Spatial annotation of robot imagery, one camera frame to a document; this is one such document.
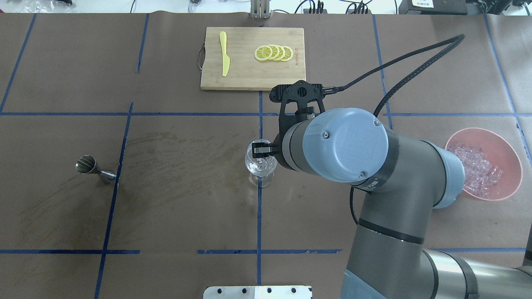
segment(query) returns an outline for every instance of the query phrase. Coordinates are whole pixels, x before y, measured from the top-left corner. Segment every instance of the cutting board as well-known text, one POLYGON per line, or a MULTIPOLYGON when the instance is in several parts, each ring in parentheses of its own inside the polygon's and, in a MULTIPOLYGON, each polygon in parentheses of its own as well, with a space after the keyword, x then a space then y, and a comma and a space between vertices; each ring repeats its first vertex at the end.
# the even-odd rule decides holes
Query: cutting board
POLYGON ((306 80, 303 28, 207 27, 201 89, 270 90, 298 80, 306 80), (222 76, 220 31, 227 33, 231 58, 226 77, 222 76), (291 47, 294 57, 287 62, 255 59, 255 49, 270 44, 291 47))

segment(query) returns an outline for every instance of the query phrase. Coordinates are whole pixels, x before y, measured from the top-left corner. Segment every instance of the plastic bag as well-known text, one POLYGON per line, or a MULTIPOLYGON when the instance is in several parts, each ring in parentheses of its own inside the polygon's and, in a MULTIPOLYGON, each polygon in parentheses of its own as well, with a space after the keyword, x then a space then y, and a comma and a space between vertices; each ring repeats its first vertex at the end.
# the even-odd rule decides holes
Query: plastic bag
POLYGON ((71 4, 58 0, 26 0, 24 13, 70 13, 71 4))

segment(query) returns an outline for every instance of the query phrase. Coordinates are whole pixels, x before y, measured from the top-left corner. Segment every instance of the metal jigger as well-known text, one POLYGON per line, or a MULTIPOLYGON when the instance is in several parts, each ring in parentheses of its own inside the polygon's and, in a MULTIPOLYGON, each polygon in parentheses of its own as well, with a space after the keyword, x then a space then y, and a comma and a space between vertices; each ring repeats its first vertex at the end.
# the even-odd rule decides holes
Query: metal jigger
POLYGON ((76 162, 76 170, 82 175, 97 173, 100 175, 100 179, 106 184, 117 179, 116 173, 108 170, 101 170, 98 163, 96 163, 96 159, 92 156, 83 156, 79 158, 78 162, 76 162))

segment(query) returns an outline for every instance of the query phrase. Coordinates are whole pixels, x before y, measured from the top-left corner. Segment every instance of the sticker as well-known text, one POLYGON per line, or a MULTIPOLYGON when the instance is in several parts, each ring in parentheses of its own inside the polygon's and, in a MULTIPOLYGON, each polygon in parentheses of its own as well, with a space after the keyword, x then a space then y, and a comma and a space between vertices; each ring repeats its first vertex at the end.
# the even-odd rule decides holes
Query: sticker
POLYGON ((417 7, 434 8, 433 0, 412 0, 412 5, 417 7))

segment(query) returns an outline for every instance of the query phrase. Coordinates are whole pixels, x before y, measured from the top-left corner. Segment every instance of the knife handle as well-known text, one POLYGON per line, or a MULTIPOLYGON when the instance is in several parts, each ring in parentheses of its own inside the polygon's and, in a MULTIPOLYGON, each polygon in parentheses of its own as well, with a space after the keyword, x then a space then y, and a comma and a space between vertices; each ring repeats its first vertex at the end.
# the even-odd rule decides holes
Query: knife handle
POLYGON ((222 46, 222 55, 227 55, 227 33, 225 31, 220 31, 220 44, 222 46))

